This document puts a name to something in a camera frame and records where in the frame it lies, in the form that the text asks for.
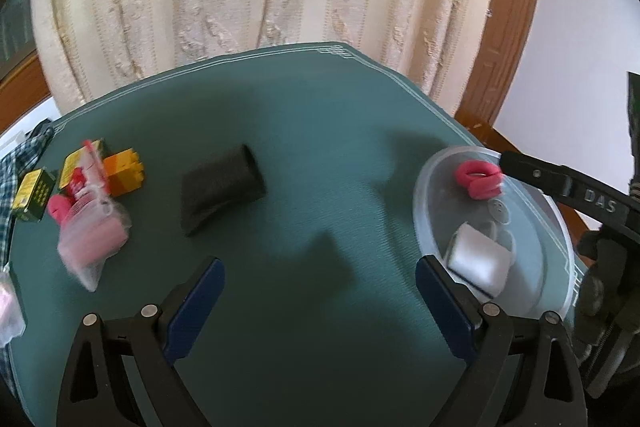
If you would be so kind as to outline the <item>black cloth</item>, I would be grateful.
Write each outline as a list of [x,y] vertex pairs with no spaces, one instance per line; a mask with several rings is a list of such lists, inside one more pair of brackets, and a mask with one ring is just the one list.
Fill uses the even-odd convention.
[[185,236],[193,235],[221,211],[267,194],[258,162],[246,144],[228,150],[182,176],[180,225]]

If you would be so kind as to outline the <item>brown wooden door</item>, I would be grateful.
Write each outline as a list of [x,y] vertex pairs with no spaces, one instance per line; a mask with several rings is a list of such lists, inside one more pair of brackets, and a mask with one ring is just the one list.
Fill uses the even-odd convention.
[[490,0],[480,50],[456,119],[475,136],[495,124],[526,45],[537,0]]

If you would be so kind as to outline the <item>green table mat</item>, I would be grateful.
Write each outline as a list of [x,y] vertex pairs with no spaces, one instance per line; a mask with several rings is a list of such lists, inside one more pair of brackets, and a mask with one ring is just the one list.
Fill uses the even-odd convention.
[[[424,162],[470,136],[408,81],[344,50],[284,48],[132,84],[62,119],[50,171],[85,139],[133,148],[128,242],[96,291],[65,269],[50,218],[18,222],[10,262],[26,329],[11,345],[20,398],[56,422],[81,319],[131,317],[204,258],[224,262],[218,303],[178,372],[215,426],[426,426],[465,365],[414,283],[412,193]],[[246,144],[267,194],[191,236],[182,176]]]

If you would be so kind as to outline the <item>orange yellow toy block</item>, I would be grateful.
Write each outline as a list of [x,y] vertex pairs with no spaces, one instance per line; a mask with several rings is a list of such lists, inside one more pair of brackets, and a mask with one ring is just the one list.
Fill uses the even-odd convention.
[[133,148],[104,158],[103,167],[112,197],[119,197],[142,187],[144,166]]

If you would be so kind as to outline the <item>clear plastic bowl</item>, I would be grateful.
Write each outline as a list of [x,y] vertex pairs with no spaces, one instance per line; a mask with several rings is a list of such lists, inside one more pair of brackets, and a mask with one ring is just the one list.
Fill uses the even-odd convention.
[[[547,311],[565,317],[574,300],[576,269],[572,241],[555,203],[508,176],[498,176],[495,190],[484,199],[472,198],[461,183],[465,173],[496,169],[499,158],[487,148],[455,146],[424,164],[414,186],[412,210],[421,254],[435,256],[480,303],[497,303],[516,317],[536,319]],[[506,288],[496,298],[483,296],[446,268],[450,239],[465,222],[515,255]]]

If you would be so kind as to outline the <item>wooden window frame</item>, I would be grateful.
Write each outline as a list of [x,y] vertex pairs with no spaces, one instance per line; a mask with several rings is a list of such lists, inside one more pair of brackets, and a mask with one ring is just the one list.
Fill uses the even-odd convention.
[[1,132],[50,98],[39,61],[30,0],[1,3]]

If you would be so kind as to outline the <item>red white packet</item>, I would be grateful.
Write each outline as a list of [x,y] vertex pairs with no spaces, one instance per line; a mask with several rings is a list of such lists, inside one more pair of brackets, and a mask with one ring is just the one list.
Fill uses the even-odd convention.
[[80,199],[90,190],[96,190],[105,196],[111,194],[103,159],[98,149],[89,140],[82,143],[68,189],[74,199]]

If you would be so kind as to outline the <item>clear bag at edge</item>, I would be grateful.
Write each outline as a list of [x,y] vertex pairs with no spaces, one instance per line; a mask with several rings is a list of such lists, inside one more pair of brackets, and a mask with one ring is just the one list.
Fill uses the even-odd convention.
[[0,274],[0,347],[24,334],[26,322],[11,279],[10,266],[3,265]]

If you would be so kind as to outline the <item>white cloth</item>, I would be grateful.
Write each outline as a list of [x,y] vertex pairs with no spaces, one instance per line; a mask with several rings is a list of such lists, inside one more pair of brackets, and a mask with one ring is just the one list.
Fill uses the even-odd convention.
[[444,260],[450,273],[491,299],[506,288],[515,255],[465,222],[451,237]]

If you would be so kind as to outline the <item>small green yellow box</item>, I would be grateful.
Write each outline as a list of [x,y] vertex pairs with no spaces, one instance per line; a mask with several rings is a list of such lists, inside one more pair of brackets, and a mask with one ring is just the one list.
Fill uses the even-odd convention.
[[27,222],[40,221],[54,184],[55,177],[46,169],[26,173],[14,197],[12,216]]

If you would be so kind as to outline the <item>blue plaid shirt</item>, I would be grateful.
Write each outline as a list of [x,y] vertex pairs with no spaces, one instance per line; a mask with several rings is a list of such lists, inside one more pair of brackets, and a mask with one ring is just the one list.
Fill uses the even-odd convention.
[[[18,186],[25,174],[35,169],[53,135],[53,129],[48,124],[42,124],[38,132],[33,131],[28,139],[1,159],[1,268],[3,265],[9,265],[10,239],[14,223],[11,207]],[[9,345],[1,348],[1,377],[9,391],[16,395]]]

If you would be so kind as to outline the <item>pink items plastic bag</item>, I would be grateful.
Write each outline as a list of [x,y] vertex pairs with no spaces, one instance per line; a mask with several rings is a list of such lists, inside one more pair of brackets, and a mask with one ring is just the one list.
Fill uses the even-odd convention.
[[85,188],[60,225],[58,254],[67,272],[90,293],[96,291],[104,263],[127,243],[130,228],[119,202],[99,187]]

